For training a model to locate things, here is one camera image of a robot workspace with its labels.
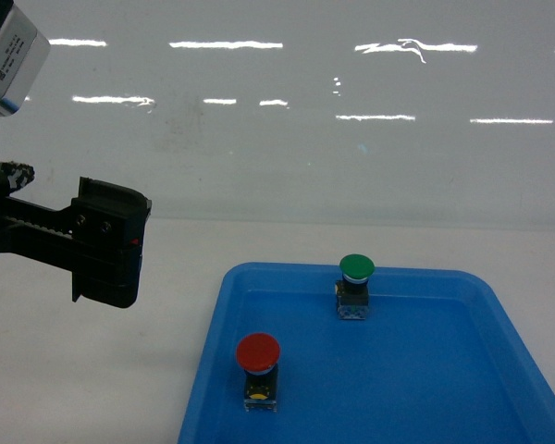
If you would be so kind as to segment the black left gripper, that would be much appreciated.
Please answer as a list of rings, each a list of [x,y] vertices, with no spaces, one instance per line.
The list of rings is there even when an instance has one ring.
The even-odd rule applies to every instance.
[[[34,176],[30,165],[0,162],[0,252],[69,271],[74,302],[84,297],[116,308],[132,306],[151,200],[89,178],[80,179],[78,196],[61,210],[9,197]]]

